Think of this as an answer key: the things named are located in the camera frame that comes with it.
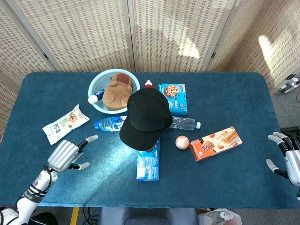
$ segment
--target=orange snack box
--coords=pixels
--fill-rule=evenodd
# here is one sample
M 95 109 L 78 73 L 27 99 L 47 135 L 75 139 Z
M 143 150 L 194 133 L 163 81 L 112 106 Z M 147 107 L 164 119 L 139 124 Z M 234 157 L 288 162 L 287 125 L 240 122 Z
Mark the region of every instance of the orange snack box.
M 234 127 L 213 133 L 211 135 L 192 141 L 189 147 L 195 157 L 195 161 L 208 158 L 220 152 L 232 149 L 242 144 Z

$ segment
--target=stuffed toy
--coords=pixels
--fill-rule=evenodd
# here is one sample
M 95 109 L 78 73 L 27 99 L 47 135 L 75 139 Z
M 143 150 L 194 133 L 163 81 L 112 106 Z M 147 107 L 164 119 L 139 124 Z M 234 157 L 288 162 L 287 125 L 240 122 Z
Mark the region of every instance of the stuffed toy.
M 119 110 L 127 106 L 127 101 L 132 93 L 131 79 L 127 74 L 116 74 L 103 94 L 103 104 L 109 110 Z

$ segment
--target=plastic bottle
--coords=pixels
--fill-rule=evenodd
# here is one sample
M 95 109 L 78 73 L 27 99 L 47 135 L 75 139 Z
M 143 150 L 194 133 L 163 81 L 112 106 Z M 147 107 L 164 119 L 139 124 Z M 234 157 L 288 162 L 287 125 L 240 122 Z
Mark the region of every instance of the plastic bottle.
M 207 215 L 212 220 L 212 225 L 225 225 L 226 213 L 223 211 L 212 211 Z
M 124 123 L 126 116 L 115 116 L 108 117 L 102 120 L 98 120 L 94 123 L 94 128 L 96 130 L 103 131 L 119 131 Z
M 96 103 L 97 101 L 101 100 L 103 97 L 105 89 L 101 89 L 100 91 L 97 91 L 95 94 L 89 96 L 88 102 L 90 104 Z
M 195 130 L 195 128 L 200 129 L 201 123 L 196 122 L 195 119 L 173 116 L 173 123 L 170 127 L 183 130 Z
M 153 85 L 150 80 L 147 80 L 147 82 L 145 83 L 145 88 L 153 88 Z

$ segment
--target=white snack package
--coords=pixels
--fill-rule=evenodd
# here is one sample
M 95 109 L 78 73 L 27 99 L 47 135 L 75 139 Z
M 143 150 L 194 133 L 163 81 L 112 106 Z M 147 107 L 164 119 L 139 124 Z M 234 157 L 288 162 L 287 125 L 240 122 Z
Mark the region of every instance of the white snack package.
M 72 111 L 68 112 L 60 119 L 44 126 L 43 131 L 46 133 L 50 144 L 53 145 L 70 131 L 80 127 L 89 120 L 90 119 L 80 111 L 79 105 L 76 105 Z

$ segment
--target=black baseball cap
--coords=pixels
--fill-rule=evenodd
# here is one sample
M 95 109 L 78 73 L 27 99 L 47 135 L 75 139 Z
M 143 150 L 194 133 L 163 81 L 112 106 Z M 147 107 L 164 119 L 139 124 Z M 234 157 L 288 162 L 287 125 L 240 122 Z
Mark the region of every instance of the black baseball cap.
M 139 151 L 152 148 L 160 134 L 173 123 L 167 99 L 154 88 L 133 93 L 128 99 L 127 111 L 120 139 Z

